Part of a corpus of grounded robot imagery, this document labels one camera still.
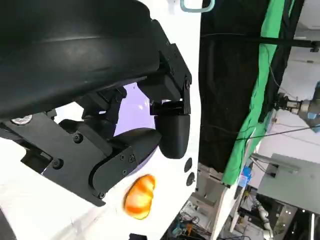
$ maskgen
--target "black cable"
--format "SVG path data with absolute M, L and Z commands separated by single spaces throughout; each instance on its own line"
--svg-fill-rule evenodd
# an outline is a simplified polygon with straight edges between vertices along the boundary
M 244 240 L 245 238 L 248 238 L 249 240 L 251 240 L 251 237 L 249 236 L 233 236 L 233 237 L 226 237 L 226 238 L 218 237 L 217 240 L 230 240 L 230 239 Z
M 236 35 L 236 36 L 246 36 L 244 33 L 232 33 L 232 32 L 216 32 L 216 33 L 207 33 L 203 34 L 200 37 L 201 38 L 206 38 L 210 36 L 215 36 L 215 35 Z
M 243 131 L 229 131 L 229 130 L 223 128 L 223 127 L 215 126 L 215 125 L 211 125 L 211 124 L 202 124 L 201 127 L 209 127 L 209 128 L 219 129 L 219 130 L 224 131 L 224 132 L 226 132 L 228 134 L 239 134 L 239 133 L 244 133 L 244 132 L 248 131 L 251 128 L 255 128 L 256 126 L 250 126 L 246 130 L 243 130 Z
M 303 131 L 303 130 L 307 130 L 307 129 L 315 129 L 315 128 L 319 128 L 319 126 L 304 127 L 304 128 L 299 128 L 299 129 L 295 129 L 295 130 L 281 131 L 281 132 L 276 132 L 276 133 L 271 133 L 271 134 L 266 134 L 266 135 L 260 135 L 260 136 L 251 136 L 251 137 L 237 138 L 236 141 L 249 140 L 249 139 L 257 139 L 257 138 L 263 138 L 263 137 L 281 135 L 281 134 L 286 134 L 286 133 L 293 133 L 293 132 Z

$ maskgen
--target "bolt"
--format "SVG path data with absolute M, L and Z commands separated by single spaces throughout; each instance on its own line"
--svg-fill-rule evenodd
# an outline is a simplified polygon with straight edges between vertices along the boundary
M 115 101 L 116 101 L 117 103 L 120 103 L 120 102 L 122 101 L 122 99 L 123 99 L 123 97 L 122 97 L 121 95 L 116 95 L 116 96 L 115 96 Z
M 76 144 L 81 143 L 83 140 L 84 140 L 84 136 L 82 134 L 80 134 L 80 133 L 77 133 L 76 135 L 73 136 L 73 141 Z
M 187 90 L 189 90 L 189 88 L 190 88 L 190 81 L 188 79 L 185 80 L 185 88 Z
M 129 157 L 129 163 L 133 163 L 135 160 L 136 160 L 136 158 L 135 158 L 134 155 L 131 155 L 131 156 Z
M 99 196 L 98 196 L 98 198 L 100 198 L 100 199 L 103 199 L 105 197 L 105 194 L 104 193 L 99 193 Z
M 174 70 L 172 67 L 170 68 L 170 74 L 171 74 L 172 76 L 175 75 L 175 70 Z
M 61 159 L 55 159 L 52 162 L 52 167 L 56 170 L 61 169 L 63 165 L 64 161 L 62 161 Z
M 30 123 L 32 120 L 32 115 L 24 116 L 24 117 L 18 117 L 11 119 L 11 122 L 13 122 L 16 125 L 26 125 Z

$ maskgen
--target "green fabric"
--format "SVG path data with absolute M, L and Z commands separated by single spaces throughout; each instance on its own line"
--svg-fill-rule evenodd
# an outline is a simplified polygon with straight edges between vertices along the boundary
M 261 27 L 261 36 L 269 38 L 278 38 L 281 28 L 282 16 L 285 6 L 285 0 L 270 0 L 264 22 Z M 233 185 L 238 176 L 240 175 L 242 161 L 244 160 L 244 153 L 247 138 L 251 137 L 254 131 L 254 127 L 258 128 L 254 135 L 259 136 L 257 133 L 263 133 L 263 126 L 259 126 L 258 119 L 261 114 L 262 105 L 264 102 L 265 88 L 268 81 L 270 63 L 275 51 L 276 45 L 260 44 L 259 46 L 259 74 L 253 89 L 249 115 L 246 117 L 237 139 L 233 146 L 228 164 L 226 166 L 222 182 L 227 185 Z M 255 145 L 252 145 L 250 150 L 253 152 L 255 146 L 259 143 L 259 140 L 254 141 Z

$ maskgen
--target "white surface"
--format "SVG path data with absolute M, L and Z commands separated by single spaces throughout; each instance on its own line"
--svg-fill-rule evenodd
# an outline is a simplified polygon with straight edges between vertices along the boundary
M 18 240 L 127 240 L 130 233 L 147 235 L 159 240 L 178 211 L 195 189 L 186 187 L 188 174 L 183 168 L 192 157 L 193 172 L 197 172 L 201 102 L 198 86 L 201 15 L 184 13 L 179 3 L 171 0 L 143 0 L 157 19 L 171 43 L 176 43 L 191 74 L 191 128 L 187 152 L 180 160 L 166 159 L 157 149 L 151 160 L 138 172 L 126 177 L 104 198 L 104 207 L 75 196 L 55 183 L 24 166 L 20 159 L 24 149 L 0 139 L 0 206 Z M 187 1 L 193 8 L 201 0 Z M 74 118 L 78 107 L 69 105 Z M 123 197 L 130 185 L 140 176 L 156 177 L 156 188 L 150 215 L 135 220 L 123 213 Z
M 299 22 L 312 30 L 320 29 L 319 0 L 305 0 Z
M 279 166 L 275 178 L 265 175 L 258 193 L 269 198 L 320 214 L 320 164 L 274 154 L 279 162 L 300 168 L 293 174 Z
M 320 80 L 319 76 L 320 65 L 289 61 L 281 86 L 290 94 L 297 96 L 299 100 L 312 99 L 315 86 Z M 272 125 L 269 133 L 279 133 L 308 127 L 299 116 L 288 111 L 279 110 L 276 114 L 276 119 L 276 124 Z M 268 136 L 261 141 L 258 153 L 267 157 L 271 157 L 273 153 L 276 153 L 320 163 L 320 134 L 307 129 Z
M 252 140 L 249 139 L 245 145 L 245 152 L 244 152 L 244 156 L 243 159 L 248 159 L 249 157 L 249 149 L 251 147 L 252 144 Z M 241 166 L 241 172 L 242 169 L 244 168 L 246 164 L 246 161 L 243 161 L 242 166 Z M 214 225 L 213 225 L 213 229 L 212 229 L 212 235 L 210 240 L 216 240 L 217 237 L 219 236 L 219 233 L 221 232 L 231 210 L 233 209 L 236 200 L 235 199 L 235 195 L 236 195 L 236 191 L 237 191 L 237 187 L 239 184 L 239 180 L 240 180 L 240 176 L 237 178 L 235 184 L 233 184 L 230 188 L 225 187 L 224 191 L 221 195 L 220 198 L 220 202 L 218 205 L 218 209 L 217 209 L 217 214 L 214 220 Z M 238 197 L 242 197 L 244 193 L 244 189 L 241 191 L 241 193 L 239 194 Z

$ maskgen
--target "screw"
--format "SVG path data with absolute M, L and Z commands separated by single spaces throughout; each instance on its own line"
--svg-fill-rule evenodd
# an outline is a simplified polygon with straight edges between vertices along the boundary
M 117 102 L 117 103 L 120 103 L 121 102 L 121 100 L 122 100 L 122 96 L 120 96 L 120 95 L 116 95 L 115 96 L 115 101 Z
M 135 160 L 136 160 L 136 158 L 135 158 L 134 155 L 131 155 L 131 156 L 129 157 L 129 163 L 133 163 Z
M 64 161 L 62 161 L 61 159 L 55 159 L 52 162 L 52 167 L 56 170 L 61 169 L 63 165 Z
M 99 193 L 99 196 L 98 196 L 98 198 L 100 198 L 100 199 L 103 199 L 105 197 L 105 194 L 104 193 Z
M 80 133 L 77 133 L 76 135 L 73 136 L 73 141 L 76 144 L 81 143 L 83 140 L 84 140 L 84 136 L 82 134 L 80 134 Z
M 185 80 L 185 88 L 187 89 L 187 90 L 189 90 L 189 88 L 190 88 L 190 81 L 186 78 L 186 80 Z
M 170 74 L 171 74 L 172 76 L 175 75 L 175 70 L 174 70 L 172 67 L 170 68 Z

